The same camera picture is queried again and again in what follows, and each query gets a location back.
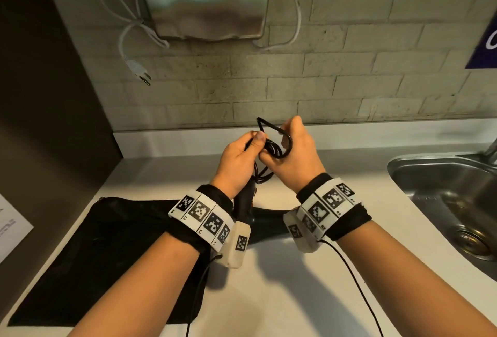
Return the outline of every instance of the sink drain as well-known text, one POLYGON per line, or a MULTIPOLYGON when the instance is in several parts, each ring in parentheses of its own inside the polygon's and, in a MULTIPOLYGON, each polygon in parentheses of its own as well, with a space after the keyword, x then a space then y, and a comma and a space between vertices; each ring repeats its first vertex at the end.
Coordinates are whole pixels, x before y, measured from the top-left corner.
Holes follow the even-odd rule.
POLYGON ((454 235, 455 243, 465 252, 477 257, 478 259, 492 259, 490 247, 476 234, 469 231, 458 230, 454 235))

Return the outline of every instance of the forearm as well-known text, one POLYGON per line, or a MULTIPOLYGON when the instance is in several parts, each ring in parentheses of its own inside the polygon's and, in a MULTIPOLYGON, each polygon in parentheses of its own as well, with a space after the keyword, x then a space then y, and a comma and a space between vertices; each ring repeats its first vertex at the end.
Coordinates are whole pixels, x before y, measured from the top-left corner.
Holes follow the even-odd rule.
POLYGON ((71 337, 158 336, 199 252, 168 233, 105 293, 71 337))
POLYGON ((401 335, 497 335, 487 318, 373 221, 337 243, 401 335))

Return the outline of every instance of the hand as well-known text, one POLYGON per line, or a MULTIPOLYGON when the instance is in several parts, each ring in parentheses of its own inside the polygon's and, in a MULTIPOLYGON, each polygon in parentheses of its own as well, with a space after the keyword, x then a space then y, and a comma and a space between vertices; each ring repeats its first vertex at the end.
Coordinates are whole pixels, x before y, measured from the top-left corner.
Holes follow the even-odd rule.
POLYGON ((249 182, 253 173, 253 163, 265 143, 266 134, 263 132, 245 133, 230 143, 224 149, 211 185, 233 199, 249 182), (252 138, 250 146, 245 151, 245 146, 252 138))
MULTIPOLYGON (((290 134, 293 142, 292 151, 288 157, 276 159, 263 150, 259 158, 280 178, 283 184, 298 193, 313 178, 326 170, 319 159, 314 139, 302 124, 300 116, 287 120, 281 128, 290 134)), ((287 148, 288 143, 288 139, 283 137, 282 146, 287 148)))

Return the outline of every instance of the purple sign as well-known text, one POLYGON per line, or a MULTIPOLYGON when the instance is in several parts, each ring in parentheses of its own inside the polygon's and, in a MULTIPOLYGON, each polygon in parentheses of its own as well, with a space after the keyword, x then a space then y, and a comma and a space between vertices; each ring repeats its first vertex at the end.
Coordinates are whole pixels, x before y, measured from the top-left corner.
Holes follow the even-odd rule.
POLYGON ((480 43, 471 56, 467 69, 497 68, 497 14, 494 16, 480 43))

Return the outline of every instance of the gray wall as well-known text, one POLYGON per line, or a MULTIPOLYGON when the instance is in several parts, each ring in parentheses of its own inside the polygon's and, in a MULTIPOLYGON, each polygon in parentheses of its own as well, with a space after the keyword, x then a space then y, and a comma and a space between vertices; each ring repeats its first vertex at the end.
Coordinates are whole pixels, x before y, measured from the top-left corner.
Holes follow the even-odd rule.
MULTIPOLYGON (((299 40, 269 54, 247 42, 174 42, 164 51, 136 30, 125 48, 149 69, 152 87, 122 64, 121 22, 98 0, 55 1, 116 131, 296 113, 312 123, 497 115, 497 72, 464 70, 497 0, 300 0, 299 40)), ((270 0, 261 42, 289 39, 294 20, 293 0, 270 0)))
POLYGON ((0 319, 121 154, 53 0, 2 0, 0 194, 34 229, 0 263, 0 319))

